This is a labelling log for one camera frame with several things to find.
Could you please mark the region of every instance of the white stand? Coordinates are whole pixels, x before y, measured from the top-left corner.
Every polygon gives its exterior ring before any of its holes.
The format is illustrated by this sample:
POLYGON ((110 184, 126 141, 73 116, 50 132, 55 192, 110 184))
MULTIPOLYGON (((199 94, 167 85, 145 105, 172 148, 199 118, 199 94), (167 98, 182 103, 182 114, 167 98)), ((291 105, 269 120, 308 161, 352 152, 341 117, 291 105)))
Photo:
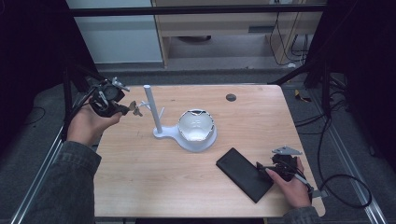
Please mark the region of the white stand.
POLYGON ((161 117, 158 116, 157 107, 155 105, 154 97, 152 96, 151 87, 150 85, 145 85, 144 88, 146 96, 148 97, 148 103, 144 103, 143 105, 149 105, 148 109, 151 111, 156 126, 156 128, 154 128, 153 130, 153 134, 156 138, 173 138, 182 148, 191 152, 202 152, 210 148, 215 143, 218 136, 216 126, 213 128, 213 133, 203 141, 188 141, 181 135, 177 125, 172 127, 162 126, 160 122, 161 117))

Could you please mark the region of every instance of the human hand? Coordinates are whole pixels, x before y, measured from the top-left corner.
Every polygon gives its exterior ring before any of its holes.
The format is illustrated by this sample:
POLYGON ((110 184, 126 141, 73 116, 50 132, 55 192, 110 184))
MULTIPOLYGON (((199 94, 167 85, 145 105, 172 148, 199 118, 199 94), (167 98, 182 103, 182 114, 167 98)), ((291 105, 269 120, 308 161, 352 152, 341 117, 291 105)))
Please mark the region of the human hand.
MULTIPOLYGON (((297 157, 297 168, 302 173, 304 172, 304 167, 299 157, 297 157)), ((287 182, 275 171, 270 169, 265 169, 265 171, 274 180, 274 182, 279 185, 290 206, 293 208, 301 208, 311 205, 311 201, 308 196, 308 189, 299 179, 294 177, 291 181, 287 182)))
POLYGON ((84 105, 70 122, 67 141, 91 147, 105 129, 120 122, 121 116, 122 114, 119 112, 111 118, 103 118, 93 111, 91 105, 84 105))

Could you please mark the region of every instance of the white bowl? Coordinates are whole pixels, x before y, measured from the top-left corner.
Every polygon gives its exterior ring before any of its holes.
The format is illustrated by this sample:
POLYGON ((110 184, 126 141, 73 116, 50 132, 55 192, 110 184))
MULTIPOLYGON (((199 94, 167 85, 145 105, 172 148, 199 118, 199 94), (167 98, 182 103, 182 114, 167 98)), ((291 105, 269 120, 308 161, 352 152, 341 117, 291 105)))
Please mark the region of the white bowl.
POLYGON ((206 111, 191 109, 180 117, 177 127, 187 141, 202 142, 213 133, 215 122, 206 111))

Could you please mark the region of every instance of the wall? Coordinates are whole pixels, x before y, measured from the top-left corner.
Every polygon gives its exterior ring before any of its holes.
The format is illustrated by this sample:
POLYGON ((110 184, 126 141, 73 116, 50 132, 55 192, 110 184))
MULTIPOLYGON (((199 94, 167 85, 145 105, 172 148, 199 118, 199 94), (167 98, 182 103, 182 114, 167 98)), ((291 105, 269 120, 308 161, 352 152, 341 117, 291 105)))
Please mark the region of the wall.
MULTIPOLYGON (((70 8, 151 7, 149 0, 67 0, 70 8)), ((153 16, 76 18, 96 64, 162 63, 153 16)))

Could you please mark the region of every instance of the sleeve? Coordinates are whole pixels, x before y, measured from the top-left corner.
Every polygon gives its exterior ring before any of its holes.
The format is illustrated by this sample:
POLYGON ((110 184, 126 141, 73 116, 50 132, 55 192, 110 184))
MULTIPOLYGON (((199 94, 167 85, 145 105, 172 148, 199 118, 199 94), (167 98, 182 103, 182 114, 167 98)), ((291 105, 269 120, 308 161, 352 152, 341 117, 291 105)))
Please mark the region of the sleeve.
POLYGON ((287 224, 312 224, 321 223, 317 210, 313 206, 290 210, 283 216, 287 224))
POLYGON ((23 223, 93 223, 93 177, 101 157, 76 142, 64 142, 23 223))

